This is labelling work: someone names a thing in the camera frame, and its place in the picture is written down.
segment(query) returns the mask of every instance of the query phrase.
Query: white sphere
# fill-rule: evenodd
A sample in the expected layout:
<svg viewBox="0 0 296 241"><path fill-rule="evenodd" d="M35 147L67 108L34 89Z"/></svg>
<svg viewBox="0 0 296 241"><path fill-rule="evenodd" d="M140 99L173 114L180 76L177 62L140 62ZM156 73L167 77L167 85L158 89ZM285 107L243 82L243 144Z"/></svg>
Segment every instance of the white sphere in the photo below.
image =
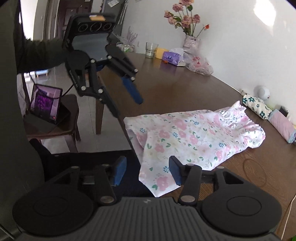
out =
<svg viewBox="0 0 296 241"><path fill-rule="evenodd" d="M260 86L258 89L258 97L262 100L267 100L270 96L269 89L266 86Z"/></svg>

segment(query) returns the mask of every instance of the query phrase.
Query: yellow box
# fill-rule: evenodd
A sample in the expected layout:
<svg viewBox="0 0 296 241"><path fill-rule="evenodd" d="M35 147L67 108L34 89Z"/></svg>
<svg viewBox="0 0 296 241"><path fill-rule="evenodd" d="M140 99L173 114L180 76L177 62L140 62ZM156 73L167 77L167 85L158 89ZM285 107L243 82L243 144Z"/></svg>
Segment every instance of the yellow box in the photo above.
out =
<svg viewBox="0 0 296 241"><path fill-rule="evenodd" d="M167 52L167 49L161 49L157 48L156 53L155 53L155 58L162 59L163 58L163 52Z"/></svg>

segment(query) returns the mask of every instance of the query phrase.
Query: tiled floor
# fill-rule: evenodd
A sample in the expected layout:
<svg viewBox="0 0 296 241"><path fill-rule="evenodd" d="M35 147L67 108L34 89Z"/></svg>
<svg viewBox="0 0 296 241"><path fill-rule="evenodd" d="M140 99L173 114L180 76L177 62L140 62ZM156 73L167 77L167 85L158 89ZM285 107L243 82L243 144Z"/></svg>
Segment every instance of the tiled floor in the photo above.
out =
<svg viewBox="0 0 296 241"><path fill-rule="evenodd" d="M29 95L31 95L33 83L26 78ZM41 75L36 78L36 83L59 87L65 92L72 82L62 64L50 70L48 76ZM93 97L79 97L73 87L69 93L76 94L79 105L78 129L81 141L77 142L79 152L103 152L112 150L129 150L130 146L125 138L116 118L114 118L107 107L104 108L102 133L96 135L95 131L95 99ZM42 140L43 145L52 153L69 152L63 137Z"/></svg>

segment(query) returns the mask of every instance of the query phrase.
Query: person's arm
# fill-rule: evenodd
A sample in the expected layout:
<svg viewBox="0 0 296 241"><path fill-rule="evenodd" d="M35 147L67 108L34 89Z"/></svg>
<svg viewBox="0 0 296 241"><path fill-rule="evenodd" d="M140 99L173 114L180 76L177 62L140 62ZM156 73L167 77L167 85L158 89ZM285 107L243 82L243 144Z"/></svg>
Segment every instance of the person's arm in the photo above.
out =
<svg viewBox="0 0 296 241"><path fill-rule="evenodd" d="M17 73L49 69L65 62L68 51L62 49L61 39L25 39L20 24L16 26L14 34Z"/></svg>

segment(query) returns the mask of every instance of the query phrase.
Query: flower vase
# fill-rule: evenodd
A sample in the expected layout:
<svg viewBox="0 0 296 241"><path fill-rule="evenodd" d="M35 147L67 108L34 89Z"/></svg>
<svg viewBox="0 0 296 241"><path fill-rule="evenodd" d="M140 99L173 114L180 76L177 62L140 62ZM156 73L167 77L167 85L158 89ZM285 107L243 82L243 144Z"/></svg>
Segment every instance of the flower vase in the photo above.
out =
<svg viewBox="0 0 296 241"><path fill-rule="evenodd" d="M186 35L183 43L183 49L188 50L192 47L198 48L199 43L200 43L199 39L196 39L193 36Z"/></svg>

